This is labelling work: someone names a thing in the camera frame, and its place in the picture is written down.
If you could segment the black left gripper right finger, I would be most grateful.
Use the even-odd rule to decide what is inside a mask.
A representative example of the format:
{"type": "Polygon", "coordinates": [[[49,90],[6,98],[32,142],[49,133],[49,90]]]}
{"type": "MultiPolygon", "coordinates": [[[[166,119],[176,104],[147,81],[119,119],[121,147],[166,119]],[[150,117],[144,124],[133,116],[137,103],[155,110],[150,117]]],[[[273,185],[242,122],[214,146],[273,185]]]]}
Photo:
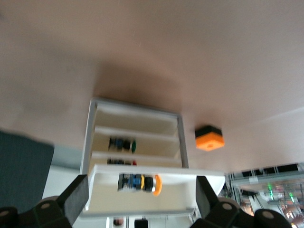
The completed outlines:
{"type": "Polygon", "coordinates": [[[196,203],[201,218],[197,228],[233,228],[239,215],[238,208],[227,201],[220,201],[205,176],[196,177],[196,203]]]}

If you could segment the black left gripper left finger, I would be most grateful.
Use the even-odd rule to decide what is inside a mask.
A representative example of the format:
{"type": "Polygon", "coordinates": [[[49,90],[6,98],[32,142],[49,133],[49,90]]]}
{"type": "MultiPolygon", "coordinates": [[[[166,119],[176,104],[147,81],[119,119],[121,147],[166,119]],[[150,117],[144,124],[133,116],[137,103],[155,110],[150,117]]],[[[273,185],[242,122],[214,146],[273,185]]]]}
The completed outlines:
{"type": "Polygon", "coordinates": [[[71,228],[89,198],[88,176],[78,175],[59,195],[33,208],[38,228],[71,228]]]}

